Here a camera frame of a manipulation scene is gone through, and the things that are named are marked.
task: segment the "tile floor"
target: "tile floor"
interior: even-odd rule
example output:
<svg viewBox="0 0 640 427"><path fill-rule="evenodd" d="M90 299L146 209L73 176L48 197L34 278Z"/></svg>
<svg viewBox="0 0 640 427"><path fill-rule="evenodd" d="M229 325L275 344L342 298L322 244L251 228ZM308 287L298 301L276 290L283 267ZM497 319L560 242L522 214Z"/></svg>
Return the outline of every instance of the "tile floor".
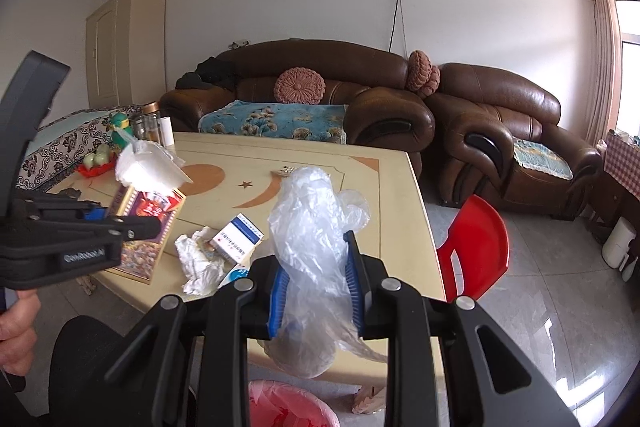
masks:
<svg viewBox="0 0 640 427"><path fill-rule="evenodd" d="M440 245L457 210L438 206L429 187L423 187L423 196ZM640 277L623 283L602 260L582 219L503 218L510 236L510 268L479 302L556 388L582 427L594 426L640 359ZM66 282L42 289L40 299L36 360L27 389L19 395L36 415L47 411L49 359L65 321L87 314L126 333L141 316L101 286L88 297L76 282ZM250 376L307 388L335 410L343 426L383 425L383 413L351 414L353 386L301 381L259 367L251 367ZM442 414L443 423L446 416Z"/></svg>

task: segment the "red plastic chair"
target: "red plastic chair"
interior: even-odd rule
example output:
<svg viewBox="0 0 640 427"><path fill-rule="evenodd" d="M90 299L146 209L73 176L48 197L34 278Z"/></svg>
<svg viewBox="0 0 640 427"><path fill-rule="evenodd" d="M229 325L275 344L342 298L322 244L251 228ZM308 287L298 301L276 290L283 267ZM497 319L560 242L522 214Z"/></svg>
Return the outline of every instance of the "red plastic chair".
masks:
<svg viewBox="0 0 640 427"><path fill-rule="evenodd" d="M465 282L462 295L478 299L507 271L509 238L500 214L473 195L465 201L438 248L438 262L447 302L458 296L451 255L458 254Z"/></svg>

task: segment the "pink knitted cushion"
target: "pink knitted cushion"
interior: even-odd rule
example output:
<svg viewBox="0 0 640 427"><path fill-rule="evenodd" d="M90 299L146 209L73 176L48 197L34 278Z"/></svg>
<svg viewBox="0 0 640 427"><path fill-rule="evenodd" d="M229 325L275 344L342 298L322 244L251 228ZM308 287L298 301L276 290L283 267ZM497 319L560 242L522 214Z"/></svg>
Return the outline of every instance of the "pink knitted cushion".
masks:
<svg viewBox="0 0 640 427"><path fill-rule="evenodd" d="M431 61L425 52L416 50L409 56L409 76L406 88L418 92L431 77Z"/></svg>
<svg viewBox="0 0 640 427"><path fill-rule="evenodd" d="M324 79L314 70L292 68L278 77L273 94L280 103L316 105L324 95Z"/></svg>
<svg viewBox="0 0 640 427"><path fill-rule="evenodd" d="M420 98L424 100L428 96L435 93L439 85L440 85L440 68L437 66L433 66L431 68L431 76L429 77L429 80L427 80L418 91L418 96L420 96Z"/></svg>

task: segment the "beige wardrobe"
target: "beige wardrobe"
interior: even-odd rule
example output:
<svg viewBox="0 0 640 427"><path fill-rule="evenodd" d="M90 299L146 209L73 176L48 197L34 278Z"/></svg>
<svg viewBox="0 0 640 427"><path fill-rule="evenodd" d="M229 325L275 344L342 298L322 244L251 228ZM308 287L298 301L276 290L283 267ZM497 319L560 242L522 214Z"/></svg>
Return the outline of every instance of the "beige wardrobe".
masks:
<svg viewBox="0 0 640 427"><path fill-rule="evenodd" d="M89 108L144 104L166 92L165 0L109 0L86 20Z"/></svg>

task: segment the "window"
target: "window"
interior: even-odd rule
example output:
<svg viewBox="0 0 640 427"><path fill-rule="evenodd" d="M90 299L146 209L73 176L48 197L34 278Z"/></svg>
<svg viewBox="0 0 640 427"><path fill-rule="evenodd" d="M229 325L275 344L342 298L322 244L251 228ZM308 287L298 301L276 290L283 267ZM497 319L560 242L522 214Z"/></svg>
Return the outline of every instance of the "window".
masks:
<svg viewBox="0 0 640 427"><path fill-rule="evenodd" d="M617 0L622 33L622 94L617 127L640 134L640 0Z"/></svg>

